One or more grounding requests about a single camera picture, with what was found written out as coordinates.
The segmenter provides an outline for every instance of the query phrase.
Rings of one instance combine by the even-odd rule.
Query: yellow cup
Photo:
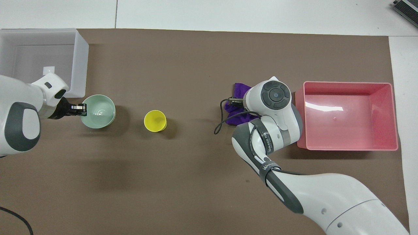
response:
[[[162,131],[167,127],[167,118],[163,112],[152,110],[145,115],[144,125],[149,131]]]

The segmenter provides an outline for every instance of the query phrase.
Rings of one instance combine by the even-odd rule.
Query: cup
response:
[[[144,125],[151,132],[162,131],[167,127],[167,118],[163,112],[152,110],[145,115]]]
[[[87,104],[87,116],[80,116],[87,127],[98,129],[110,125],[115,119],[116,108],[105,95],[92,95],[83,101]]]

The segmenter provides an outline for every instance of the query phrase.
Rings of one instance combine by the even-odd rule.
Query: plastic bin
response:
[[[300,148],[398,149],[390,83],[304,82],[295,101],[304,124]]]
[[[67,98],[84,97],[89,45],[74,28],[0,30],[0,74],[32,83],[44,67],[69,86]]]

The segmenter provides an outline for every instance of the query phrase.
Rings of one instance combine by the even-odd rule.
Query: white table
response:
[[[391,0],[0,0],[0,28],[154,28],[389,36],[410,231],[418,235],[418,29]]]

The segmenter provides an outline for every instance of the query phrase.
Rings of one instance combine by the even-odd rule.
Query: translucent white bin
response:
[[[67,98],[85,95],[88,55],[88,43],[74,28],[0,30],[0,74],[32,83],[53,66],[69,86]]]

